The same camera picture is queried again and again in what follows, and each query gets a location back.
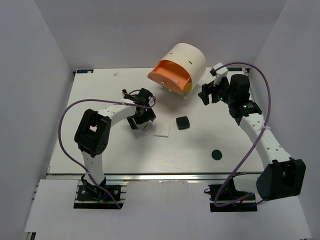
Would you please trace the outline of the white compact with gold stripe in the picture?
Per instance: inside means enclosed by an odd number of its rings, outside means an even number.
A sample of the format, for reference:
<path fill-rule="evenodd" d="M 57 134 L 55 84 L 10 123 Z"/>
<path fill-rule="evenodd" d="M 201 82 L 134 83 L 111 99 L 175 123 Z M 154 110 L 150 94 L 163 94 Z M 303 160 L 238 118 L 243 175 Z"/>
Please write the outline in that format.
<path fill-rule="evenodd" d="M 156 124 L 149 121 L 138 126 L 138 130 L 145 136 L 148 136 L 156 127 Z"/>

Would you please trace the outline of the black square compact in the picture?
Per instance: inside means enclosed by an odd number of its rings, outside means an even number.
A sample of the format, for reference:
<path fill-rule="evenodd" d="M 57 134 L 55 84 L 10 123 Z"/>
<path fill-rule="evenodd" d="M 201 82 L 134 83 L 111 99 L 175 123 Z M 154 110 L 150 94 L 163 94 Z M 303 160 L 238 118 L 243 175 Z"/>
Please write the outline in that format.
<path fill-rule="evenodd" d="M 190 128 L 190 121 L 187 116 L 180 116 L 176 118 L 176 125 L 178 130 L 186 130 Z"/>

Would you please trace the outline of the orange top drawer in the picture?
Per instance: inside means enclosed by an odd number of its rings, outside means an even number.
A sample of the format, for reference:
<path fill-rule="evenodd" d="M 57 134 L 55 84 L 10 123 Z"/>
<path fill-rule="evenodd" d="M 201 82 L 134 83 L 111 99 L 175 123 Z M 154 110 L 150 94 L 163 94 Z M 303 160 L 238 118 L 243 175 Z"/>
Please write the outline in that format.
<path fill-rule="evenodd" d="M 184 87 L 187 83 L 192 83 L 190 74 L 179 64 L 169 61 L 161 60 L 156 67 L 148 73 L 147 77 L 176 93 L 186 95 Z"/>

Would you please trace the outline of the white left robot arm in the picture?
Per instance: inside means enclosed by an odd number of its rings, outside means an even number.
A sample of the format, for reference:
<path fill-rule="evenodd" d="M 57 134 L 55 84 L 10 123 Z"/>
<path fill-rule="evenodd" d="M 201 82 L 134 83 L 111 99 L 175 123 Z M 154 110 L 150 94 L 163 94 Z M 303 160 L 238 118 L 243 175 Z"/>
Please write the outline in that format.
<path fill-rule="evenodd" d="M 103 172 L 102 154 L 109 141 L 111 128 L 117 123 L 127 120 L 132 130 L 153 122 L 156 115 L 150 102 L 155 99 L 153 94 L 141 88 L 137 94 L 127 94 L 120 103 L 101 109 L 87 109 L 76 130 L 74 141 L 84 159 L 86 168 L 82 183 L 88 188 L 88 193 L 99 200 L 106 193 L 106 178 Z"/>

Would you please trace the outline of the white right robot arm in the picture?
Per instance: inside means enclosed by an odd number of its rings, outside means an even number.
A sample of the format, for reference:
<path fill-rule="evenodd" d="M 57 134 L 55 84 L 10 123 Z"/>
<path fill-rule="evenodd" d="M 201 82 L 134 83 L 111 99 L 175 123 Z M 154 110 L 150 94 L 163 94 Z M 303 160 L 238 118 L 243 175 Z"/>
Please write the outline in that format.
<path fill-rule="evenodd" d="M 258 194 L 264 201 L 298 196 L 301 193 L 306 165 L 294 159 L 266 126 L 259 106 L 250 98 L 250 80 L 246 75 L 222 77 L 219 84 L 205 83 L 198 96 L 204 105 L 219 101 L 227 104 L 229 114 L 247 134 L 262 165 L 261 174 L 232 176 L 225 187 L 226 195 L 236 200 L 243 193 Z"/>

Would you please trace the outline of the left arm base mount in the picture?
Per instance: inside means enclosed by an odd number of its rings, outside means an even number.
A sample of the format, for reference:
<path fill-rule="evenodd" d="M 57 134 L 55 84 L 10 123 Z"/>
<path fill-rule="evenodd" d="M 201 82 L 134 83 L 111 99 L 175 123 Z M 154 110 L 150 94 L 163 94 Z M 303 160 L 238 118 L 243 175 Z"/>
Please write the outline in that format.
<path fill-rule="evenodd" d="M 107 184 L 104 179 L 100 186 L 107 192 L 94 184 L 88 183 L 85 176 L 78 182 L 74 197 L 74 209 L 99 209 L 99 210 L 120 210 L 125 201 L 126 187 L 124 185 Z"/>

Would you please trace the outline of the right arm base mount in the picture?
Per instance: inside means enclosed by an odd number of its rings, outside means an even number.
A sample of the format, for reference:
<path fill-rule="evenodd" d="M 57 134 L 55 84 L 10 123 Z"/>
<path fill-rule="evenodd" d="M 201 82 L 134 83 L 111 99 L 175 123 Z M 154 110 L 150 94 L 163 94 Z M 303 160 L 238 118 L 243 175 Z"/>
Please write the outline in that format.
<path fill-rule="evenodd" d="M 213 179 L 210 180 L 206 186 L 204 187 L 203 193 L 209 199 L 209 207 L 211 213 L 250 213 L 250 212 L 257 212 L 257 199 L 254 194 L 250 195 L 249 197 L 232 203 L 227 206 L 217 207 L 214 204 L 215 197 L 218 193 L 218 190 L 224 183 L 225 179 Z M 241 197 L 247 195 L 247 192 L 237 191 L 233 184 L 233 181 L 230 180 L 226 186 L 223 188 L 221 194 L 217 199 L 217 204 L 225 204 Z"/>

